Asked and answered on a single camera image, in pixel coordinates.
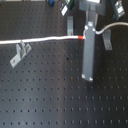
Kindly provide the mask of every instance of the cable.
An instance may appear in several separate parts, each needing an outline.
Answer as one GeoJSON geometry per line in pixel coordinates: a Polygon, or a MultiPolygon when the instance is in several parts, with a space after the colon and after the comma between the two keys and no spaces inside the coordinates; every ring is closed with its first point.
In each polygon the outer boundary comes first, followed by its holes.
{"type": "Polygon", "coordinates": [[[97,35],[100,35],[100,34],[102,34],[106,29],[111,28],[111,27],[114,27],[114,26],[118,26],[118,25],[128,26],[128,23],[126,23],[126,22],[112,23],[112,24],[107,25],[106,27],[104,27],[104,28],[103,28],[102,30],[100,30],[100,31],[95,31],[95,33],[96,33],[97,35]]]}
{"type": "Polygon", "coordinates": [[[32,43],[32,42],[42,42],[42,41],[48,41],[48,40],[66,40],[66,39],[79,39],[83,40],[83,36],[61,36],[61,37],[45,37],[45,38],[33,38],[33,39],[23,39],[23,40],[6,40],[6,41],[0,41],[0,44],[17,44],[23,41],[24,43],[32,43]]]}

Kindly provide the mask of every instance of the black breadboard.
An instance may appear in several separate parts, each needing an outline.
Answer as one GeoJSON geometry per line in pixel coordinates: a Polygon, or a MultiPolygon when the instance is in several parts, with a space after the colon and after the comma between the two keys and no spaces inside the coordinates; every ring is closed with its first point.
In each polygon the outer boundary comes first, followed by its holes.
{"type": "MultiPolygon", "coordinates": [[[[128,1],[123,1],[128,22],[128,1]]],[[[64,17],[61,2],[3,2],[0,40],[63,36],[67,17],[74,17],[74,34],[82,35],[85,12],[78,8],[64,17]]],[[[112,23],[99,16],[97,30],[112,23]]],[[[0,128],[127,128],[128,28],[112,28],[113,51],[105,51],[96,36],[94,82],[81,79],[83,41],[30,43],[32,51],[14,69],[16,46],[0,45],[0,128]]]]}

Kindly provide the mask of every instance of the white cable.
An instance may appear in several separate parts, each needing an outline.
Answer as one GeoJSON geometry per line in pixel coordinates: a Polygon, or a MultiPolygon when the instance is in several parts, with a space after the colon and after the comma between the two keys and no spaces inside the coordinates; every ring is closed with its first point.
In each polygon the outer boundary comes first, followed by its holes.
{"type": "Polygon", "coordinates": [[[126,23],[126,22],[112,23],[112,24],[107,25],[106,27],[104,27],[104,28],[103,28],[102,30],[100,30],[100,31],[95,31],[95,33],[96,33],[97,35],[100,35],[100,34],[102,34],[106,29],[111,28],[111,27],[114,27],[114,26],[118,26],[118,25],[128,26],[128,23],[126,23]]]}
{"type": "Polygon", "coordinates": [[[17,44],[23,41],[24,43],[41,42],[48,40],[66,40],[66,39],[78,39],[79,36],[61,36],[61,37],[45,37],[45,38],[33,38],[33,39],[23,39],[23,40],[6,40],[0,41],[0,44],[17,44]]]}

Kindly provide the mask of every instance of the screw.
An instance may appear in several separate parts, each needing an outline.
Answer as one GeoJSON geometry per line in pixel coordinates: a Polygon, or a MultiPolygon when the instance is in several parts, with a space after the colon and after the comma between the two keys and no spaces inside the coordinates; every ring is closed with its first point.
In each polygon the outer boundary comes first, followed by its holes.
{"type": "Polygon", "coordinates": [[[108,44],[108,48],[110,48],[111,47],[111,44],[108,44]]]}
{"type": "Polygon", "coordinates": [[[15,60],[14,59],[12,60],[12,63],[15,63],[15,60]]]}

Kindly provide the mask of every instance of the metal stand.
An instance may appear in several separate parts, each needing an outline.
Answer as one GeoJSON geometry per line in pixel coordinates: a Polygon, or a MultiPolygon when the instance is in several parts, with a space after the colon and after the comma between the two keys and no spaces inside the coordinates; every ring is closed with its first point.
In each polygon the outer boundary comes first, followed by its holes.
{"type": "Polygon", "coordinates": [[[10,60],[12,67],[14,68],[30,51],[31,46],[29,44],[25,45],[23,41],[21,41],[21,46],[19,44],[16,45],[17,54],[10,60]]]}
{"type": "Polygon", "coordinates": [[[102,34],[105,50],[112,50],[112,44],[111,44],[111,30],[105,30],[102,34]]]}
{"type": "Polygon", "coordinates": [[[73,35],[73,16],[68,16],[67,19],[67,35],[73,35]]]}

